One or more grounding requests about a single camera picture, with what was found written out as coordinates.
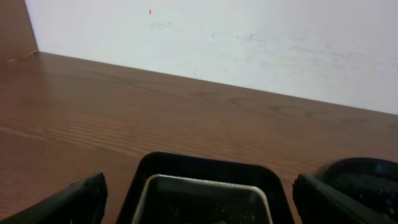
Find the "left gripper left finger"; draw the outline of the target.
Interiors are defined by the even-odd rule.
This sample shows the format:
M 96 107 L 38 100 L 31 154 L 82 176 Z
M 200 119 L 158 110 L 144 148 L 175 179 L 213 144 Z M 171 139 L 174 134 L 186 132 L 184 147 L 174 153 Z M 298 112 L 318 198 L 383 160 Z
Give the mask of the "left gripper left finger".
M 1 224 L 100 224 L 108 189 L 102 172 L 81 179 Z

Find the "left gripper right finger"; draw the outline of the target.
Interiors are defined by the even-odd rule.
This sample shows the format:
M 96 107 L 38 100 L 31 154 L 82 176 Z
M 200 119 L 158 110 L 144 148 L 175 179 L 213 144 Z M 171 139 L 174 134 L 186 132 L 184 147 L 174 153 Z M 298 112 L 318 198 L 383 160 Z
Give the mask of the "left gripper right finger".
M 293 200 L 303 224 L 397 224 L 307 174 L 295 179 Z

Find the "green yellow sponge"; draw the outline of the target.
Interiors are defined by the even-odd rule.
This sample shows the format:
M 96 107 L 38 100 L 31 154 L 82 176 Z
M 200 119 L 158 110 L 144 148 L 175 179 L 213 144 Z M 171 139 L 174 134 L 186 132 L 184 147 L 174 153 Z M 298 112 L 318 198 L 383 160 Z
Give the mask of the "green yellow sponge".
M 214 223 L 211 223 L 211 224 L 226 224 L 226 222 L 224 222 L 224 221 L 219 221 L 219 222 L 214 222 Z

